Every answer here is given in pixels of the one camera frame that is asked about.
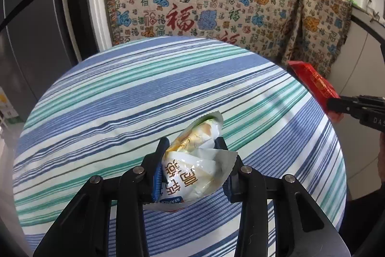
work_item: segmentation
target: metal screw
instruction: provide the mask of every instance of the metal screw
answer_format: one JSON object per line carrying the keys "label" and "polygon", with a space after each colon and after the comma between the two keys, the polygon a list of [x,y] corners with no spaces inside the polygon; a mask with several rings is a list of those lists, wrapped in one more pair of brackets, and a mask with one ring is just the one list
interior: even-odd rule
{"label": "metal screw", "polygon": [[242,171],[243,173],[250,173],[252,170],[253,170],[253,168],[250,167],[250,166],[242,166],[242,167],[241,167],[241,171]]}
{"label": "metal screw", "polygon": [[295,182],[295,177],[291,174],[285,175],[285,180],[289,183]]}
{"label": "metal screw", "polygon": [[92,176],[92,177],[90,177],[90,182],[93,184],[96,184],[96,183],[100,182],[100,179],[101,179],[100,176]]}
{"label": "metal screw", "polygon": [[144,172],[144,168],[142,166],[136,166],[132,171],[136,174],[141,174]]}

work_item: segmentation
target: black tool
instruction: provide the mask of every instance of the black tool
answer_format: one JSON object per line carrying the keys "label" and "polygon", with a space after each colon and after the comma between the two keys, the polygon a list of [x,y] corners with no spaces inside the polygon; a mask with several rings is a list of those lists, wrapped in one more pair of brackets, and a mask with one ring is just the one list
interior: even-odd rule
{"label": "black tool", "polygon": [[267,256],[267,199],[274,205],[277,257],[350,256],[328,217],[293,175],[263,176],[238,156],[223,191],[230,202],[242,202],[235,257]]}
{"label": "black tool", "polygon": [[385,132],[385,99],[383,97],[341,96],[341,98],[328,99],[327,106],[331,111],[350,114],[362,125]]}
{"label": "black tool", "polygon": [[[154,201],[153,186],[168,147],[168,139],[161,138],[156,152],[120,177],[92,176],[55,220],[34,257],[107,257],[113,199],[116,256],[148,257],[143,204]],[[215,147],[227,149],[221,137]],[[277,257],[350,256],[321,208],[291,174],[282,179],[263,176],[238,156],[223,191],[230,202],[242,202],[236,257],[267,256],[267,199],[274,201]]]}

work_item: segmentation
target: plastic snack bag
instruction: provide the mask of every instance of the plastic snack bag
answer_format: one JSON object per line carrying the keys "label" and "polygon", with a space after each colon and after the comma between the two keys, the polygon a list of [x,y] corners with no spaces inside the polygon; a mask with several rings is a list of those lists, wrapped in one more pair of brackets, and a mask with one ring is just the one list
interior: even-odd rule
{"label": "plastic snack bag", "polygon": [[288,63],[301,82],[313,94],[329,119],[332,122],[340,122],[343,118],[343,113],[330,111],[327,107],[329,98],[340,98],[328,80],[323,78],[310,63],[303,61],[289,61]]}
{"label": "plastic snack bag", "polygon": [[190,124],[162,158],[162,186],[157,203],[145,209],[173,211],[214,193],[232,171],[237,152],[215,149],[223,126],[217,111]]}

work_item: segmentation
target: white cabinet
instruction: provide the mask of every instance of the white cabinet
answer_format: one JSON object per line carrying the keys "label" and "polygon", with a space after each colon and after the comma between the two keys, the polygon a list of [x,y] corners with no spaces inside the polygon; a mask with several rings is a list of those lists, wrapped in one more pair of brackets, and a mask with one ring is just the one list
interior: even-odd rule
{"label": "white cabinet", "polygon": [[[330,78],[343,96],[385,96],[385,62],[380,42],[353,23]],[[352,197],[358,198],[380,188],[376,161],[380,132],[359,124],[350,115],[345,115],[334,129],[344,155]]]}
{"label": "white cabinet", "polygon": [[332,65],[328,81],[340,94],[350,78],[359,56],[363,50],[368,32],[358,24],[352,22],[346,42],[341,47],[341,53]]}

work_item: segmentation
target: blue and white stripes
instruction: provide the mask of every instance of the blue and white stripes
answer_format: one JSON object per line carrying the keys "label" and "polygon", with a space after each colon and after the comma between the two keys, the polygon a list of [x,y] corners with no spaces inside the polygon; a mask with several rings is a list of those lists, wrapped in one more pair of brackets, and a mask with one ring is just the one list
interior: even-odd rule
{"label": "blue and white stripes", "polygon": [[[15,204],[34,249],[87,178],[118,176],[219,110],[223,136],[245,164],[292,173],[330,220],[341,221],[346,178],[334,130],[306,89],[284,70],[216,40],[145,39],[85,60],[60,78],[31,113],[14,163]],[[269,256],[275,250],[272,203]],[[109,255],[115,256],[115,214]],[[176,213],[145,211],[152,256],[232,256],[240,205],[222,191]]]}

